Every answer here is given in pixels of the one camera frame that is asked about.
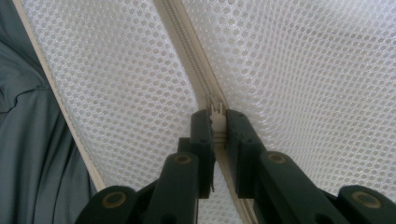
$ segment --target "mesh panel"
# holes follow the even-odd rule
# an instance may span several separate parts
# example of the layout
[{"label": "mesh panel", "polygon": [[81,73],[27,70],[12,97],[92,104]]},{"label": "mesh panel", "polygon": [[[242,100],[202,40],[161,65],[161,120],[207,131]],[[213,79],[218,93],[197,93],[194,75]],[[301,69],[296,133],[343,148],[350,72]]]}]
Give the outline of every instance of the mesh panel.
[{"label": "mesh panel", "polygon": [[393,1],[182,0],[229,107],[315,183],[396,200]]},{"label": "mesh panel", "polygon": [[[150,1],[23,2],[56,90],[107,186],[158,178],[198,105]],[[240,223],[219,167],[200,223]]]}]

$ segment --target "green fabric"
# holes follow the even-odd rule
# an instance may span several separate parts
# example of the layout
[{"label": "green fabric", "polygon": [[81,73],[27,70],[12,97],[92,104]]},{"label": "green fabric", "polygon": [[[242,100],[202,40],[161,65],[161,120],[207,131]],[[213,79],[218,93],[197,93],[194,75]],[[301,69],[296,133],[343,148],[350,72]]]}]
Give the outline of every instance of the green fabric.
[{"label": "green fabric", "polygon": [[18,14],[0,0],[0,223],[74,223],[94,193]]}]

